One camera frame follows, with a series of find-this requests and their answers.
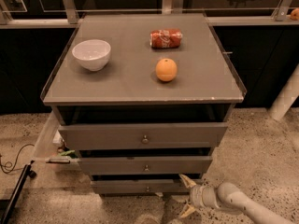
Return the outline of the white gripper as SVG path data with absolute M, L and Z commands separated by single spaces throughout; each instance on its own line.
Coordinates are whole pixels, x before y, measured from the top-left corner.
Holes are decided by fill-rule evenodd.
M 195 211 L 195 208 L 221 209 L 222 204 L 217 195 L 217 189 L 208 186 L 196 185 L 196 183 L 184 174 L 179 174 L 181 181 L 187 189 L 190 189 L 189 203 L 186 203 L 179 213 L 179 218 L 185 218 Z

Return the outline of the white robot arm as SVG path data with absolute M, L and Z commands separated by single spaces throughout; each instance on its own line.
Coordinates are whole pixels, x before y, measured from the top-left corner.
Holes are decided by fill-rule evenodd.
M 243 213 L 255 224 L 294 224 L 254 202 L 232 183 L 223 182 L 213 188 L 199 185 L 184 174 L 180 174 L 179 177 L 185 188 L 190 191 L 180 217 L 187 217 L 200 208 L 213 208 L 227 213 Z

